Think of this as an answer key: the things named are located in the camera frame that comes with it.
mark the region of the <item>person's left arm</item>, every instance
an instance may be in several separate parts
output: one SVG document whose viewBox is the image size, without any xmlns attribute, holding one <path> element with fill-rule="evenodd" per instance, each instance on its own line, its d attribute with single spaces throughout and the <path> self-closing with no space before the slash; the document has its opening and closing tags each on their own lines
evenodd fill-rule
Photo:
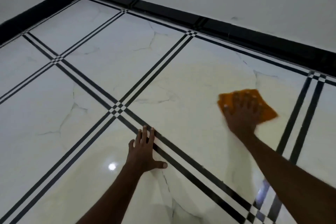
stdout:
<svg viewBox="0 0 336 224">
<path fill-rule="evenodd" d="M 139 130 L 129 144 L 126 163 L 114 183 L 77 224 L 107 224 L 122 222 L 141 175 L 155 168 L 166 168 L 167 163 L 153 159 L 154 129 L 147 139 L 147 127 Z"/>
</svg>

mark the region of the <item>person's left hand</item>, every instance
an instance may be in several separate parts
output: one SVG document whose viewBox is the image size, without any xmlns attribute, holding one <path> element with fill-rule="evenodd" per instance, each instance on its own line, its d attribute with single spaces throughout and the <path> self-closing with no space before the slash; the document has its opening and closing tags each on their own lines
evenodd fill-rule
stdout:
<svg viewBox="0 0 336 224">
<path fill-rule="evenodd" d="M 136 139 L 132 139 L 128 144 L 128 156 L 125 165 L 130 166 L 140 175 L 155 168 L 162 169 L 168 166 L 166 162 L 153 159 L 154 131 L 155 129 L 152 128 L 147 143 L 147 126 L 144 126 L 142 132 L 139 129 Z"/>
</svg>

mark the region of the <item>tile floor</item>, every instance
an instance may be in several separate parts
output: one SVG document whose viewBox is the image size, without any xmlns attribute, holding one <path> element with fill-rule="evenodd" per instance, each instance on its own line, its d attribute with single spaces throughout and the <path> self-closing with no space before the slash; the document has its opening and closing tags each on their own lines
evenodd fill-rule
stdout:
<svg viewBox="0 0 336 224">
<path fill-rule="evenodd" d="M 336 187 L 335 79 L 78 1 L 0 48 L 0 223 L 75 223 L 144 124 L 169 167 L 142 176 L 124 223 L 295 223 L 216 105 L 246 88 L 279 114 L 260 139 Z"/>
</svg>

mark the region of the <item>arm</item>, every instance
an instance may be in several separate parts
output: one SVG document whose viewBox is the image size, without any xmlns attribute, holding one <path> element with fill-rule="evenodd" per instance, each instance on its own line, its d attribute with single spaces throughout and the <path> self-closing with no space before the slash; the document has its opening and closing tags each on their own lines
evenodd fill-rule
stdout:
<svg viewBox="0 0 336 224">
<path fill-rule="evenodd" d="M 293 165 L 255 135 L 262 106 L 253 96 L 233 97 L 225 106 L 229 129 L 249 150 L 279 199 L 298 224 L 336 223 L 336 189 Z"/>
<path fill-rule="evenodd" d="M 146 139 L 147 127 L 143 127 L 143 132 L 139 130 L 136 140 L 129 142 L 126 163 L 114 183 L 77 224 L 121 223 L 141 175 L 154 168 L 167 167 L 166 162 L 153 160 L 153 128 L 148 143 Z"/>
</svg>

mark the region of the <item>orange cloth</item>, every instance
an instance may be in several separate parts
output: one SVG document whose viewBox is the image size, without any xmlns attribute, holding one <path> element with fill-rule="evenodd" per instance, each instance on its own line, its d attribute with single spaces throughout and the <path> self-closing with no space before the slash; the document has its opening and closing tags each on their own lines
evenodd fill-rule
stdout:
<svg viewBox="0 0 336 224">
<path fill-rule="evenodd" d="M 237 91 L 239 93 L 239 96 L 242 97 L 244 93 L 249 92 L 252 96 L 256 96 L 258 103 L 261 103 L 263 105 L 264 111 L 260 117 L 260 121 L 258 124 L 263 123 L 265 121 L 274 119 L 278 116 L 278 114 L 263 100 L 261 95 L 259 94 L 259 91 L 256 89 L 253 90 L 240 90 Z M 231 93 L 224 93 L 218 95 L 218 101 L 217 104 L 222 112 L 224 112 L 224 105 L 228 105 L 230 110 L 233 110 L 233 92 Z"/>
</svg>

